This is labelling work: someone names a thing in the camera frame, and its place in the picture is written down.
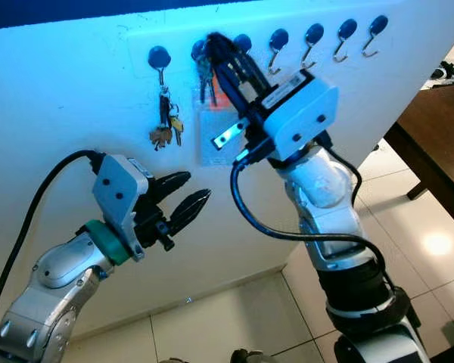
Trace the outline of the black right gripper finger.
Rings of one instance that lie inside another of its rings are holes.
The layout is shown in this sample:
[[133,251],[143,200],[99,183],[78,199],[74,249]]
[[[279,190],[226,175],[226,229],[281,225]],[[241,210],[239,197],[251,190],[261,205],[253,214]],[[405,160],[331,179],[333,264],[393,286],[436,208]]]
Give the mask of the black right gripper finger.
[[207,35],[207,59],[221,90],[236,110],[247,110],[247,100],[242,97],[240,90],[241,77],[236,70],[240,66],[240,54],[237,45],[230,38],[220,33]]
[[238,92],[246,98],[258,96],[255,77],[253,76],[253,64],[249,60],[248,52],[252,48],[251,38],[248,36],[236,36],[225,45],[225,59],[223,63],[227,70],[234,73],[233,83],[236,83]]

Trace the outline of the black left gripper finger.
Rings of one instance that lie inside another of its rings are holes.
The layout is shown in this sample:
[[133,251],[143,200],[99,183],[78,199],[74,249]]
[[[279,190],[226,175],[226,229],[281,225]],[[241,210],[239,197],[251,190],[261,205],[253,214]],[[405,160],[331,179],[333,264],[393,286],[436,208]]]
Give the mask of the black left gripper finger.
[[190,172],[174,172],[160,178],[151,178],[148,186],[148,200],[152,203],[161,203],[174,191],[188,183]]
[[169,233],[179,233],[193,222],[205,207],[212,191],[195,191],[189,194],[169,216]]

